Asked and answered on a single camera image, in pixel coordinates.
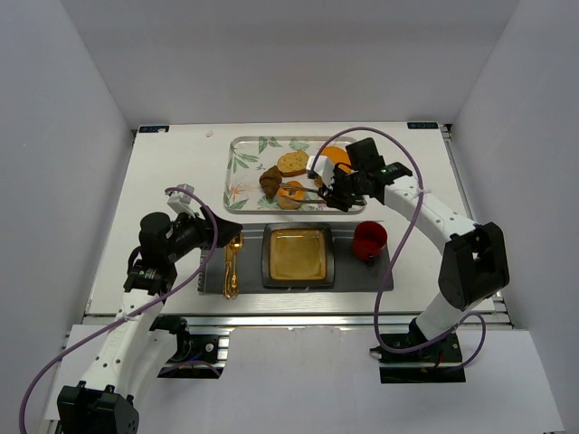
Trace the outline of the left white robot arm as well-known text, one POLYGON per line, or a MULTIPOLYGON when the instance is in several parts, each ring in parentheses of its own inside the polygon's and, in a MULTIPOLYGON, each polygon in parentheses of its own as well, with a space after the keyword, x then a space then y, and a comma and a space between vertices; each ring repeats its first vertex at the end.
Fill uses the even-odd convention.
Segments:
POLYGON ((241 231, 239 223, 187 208, 175 219, 164 212, 141 219, 116 321, 79 382, 58 395, 63 433, 137 432, 137 400, 146 385, 165 363, 188 357, 184 320, 161 313, 176 263, 194 249, 223 248, 241 231))

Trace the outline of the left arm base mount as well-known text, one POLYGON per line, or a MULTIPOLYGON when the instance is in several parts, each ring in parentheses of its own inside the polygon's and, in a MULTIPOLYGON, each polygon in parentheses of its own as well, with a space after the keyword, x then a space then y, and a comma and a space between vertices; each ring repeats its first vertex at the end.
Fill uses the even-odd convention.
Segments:
POLYGON ((219 335, 192 332, 188 322, 180 316, 159 316, 149 330, 167 332, 176 343, 176 352, 161 369, 158 378, 218 379, 223 373, 219 335))

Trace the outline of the metal tongs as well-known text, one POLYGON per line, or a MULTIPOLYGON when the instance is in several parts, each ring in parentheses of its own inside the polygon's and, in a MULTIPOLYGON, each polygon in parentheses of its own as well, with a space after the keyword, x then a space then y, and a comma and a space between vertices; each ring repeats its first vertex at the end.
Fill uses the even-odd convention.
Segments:
POLYGON ((314 188, 307 188, 302 185, 290 184, 290 183, 281 183, 280 188, 284 189, 287 192, 304 192, 304 193, 313 193, 315 195, 314 199, 294 199, 294 202, 301 202, 301 203, 323 203, 324 200, 320 194, 319 189, 314 188))

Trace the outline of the orange glazed donut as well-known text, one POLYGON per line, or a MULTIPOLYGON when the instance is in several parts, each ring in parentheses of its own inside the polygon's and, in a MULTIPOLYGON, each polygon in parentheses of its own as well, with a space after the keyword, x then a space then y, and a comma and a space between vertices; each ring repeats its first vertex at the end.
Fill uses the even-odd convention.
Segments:
MULTIPOLYGON (((302 185, 298 181, 288 181, 286 183, 302 185)), ((307 199, 308 195, 304 192, 287 192, 284 189, 279 189, 275 198, 278 206, 284 210, 297 210, 303 203, 294 202, 294 199, 307 199)))

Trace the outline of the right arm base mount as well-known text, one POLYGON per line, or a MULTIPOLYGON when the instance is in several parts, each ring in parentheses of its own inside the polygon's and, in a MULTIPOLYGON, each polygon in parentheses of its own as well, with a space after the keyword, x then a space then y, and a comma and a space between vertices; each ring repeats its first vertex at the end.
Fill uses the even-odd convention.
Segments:
POLYGON ((393 354, 381 346, 371 348, 369 353, 378 361, 382 384, 466 382, 460 343, 455 334, 413 353, 393 354))

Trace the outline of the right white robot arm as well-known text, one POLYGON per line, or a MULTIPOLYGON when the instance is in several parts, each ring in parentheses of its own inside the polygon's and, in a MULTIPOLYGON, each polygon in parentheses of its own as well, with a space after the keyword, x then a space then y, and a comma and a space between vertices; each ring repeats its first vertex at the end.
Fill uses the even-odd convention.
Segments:
POLYGON ((405 217, 441 254, 439 292, 410 324, 407 352, 420 351, 446 337, 483 300, 508 285, 503 231, 453 211, 427 191, 417 168, 387 164, 375 141, 366 138, 346 148, 349 169, 316 154, 307 173, 322 185, 319 196, 330 208, 348 211, 364 196, 405 217))

